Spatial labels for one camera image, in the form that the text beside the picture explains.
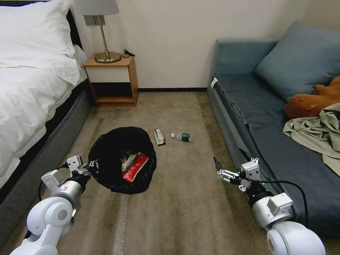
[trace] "lampshade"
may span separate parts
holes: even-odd
[[[119,12],[116,0],[74,0],[79,15],[108,15]]]

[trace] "brass lamp base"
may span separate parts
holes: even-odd
[[[95,54],[95,60],[99,63],[112,63],[119,61],[121,59],[121,56],[117,52],[100,52]]]

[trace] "red snack package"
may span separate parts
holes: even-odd
[[[149,157],[143,153],[138,153],[134,161],[126,168],[122,170],[123,178],[128,182],[133,182],[138,172],[142,169]]]

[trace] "table lamp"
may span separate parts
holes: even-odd
[[[105,52],[96,53],[95,60],[100,63],[112,63],[120,60],[119,53],[107,50],[103,25],[99,17],[100,15],[118,13],[119,8],[116,0],[74,0],[74,5],[77,14],[98,16]]]

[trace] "wall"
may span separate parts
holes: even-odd
[[[117,0],[104,32],[109,50],[136,54],[139,87],[206,87],[217,38],[278,38],[310,1]],[[75,19],[86,54],[103,51],[99,27]]]
[[[313,0],[304,22],[340,31],[340,1]]]

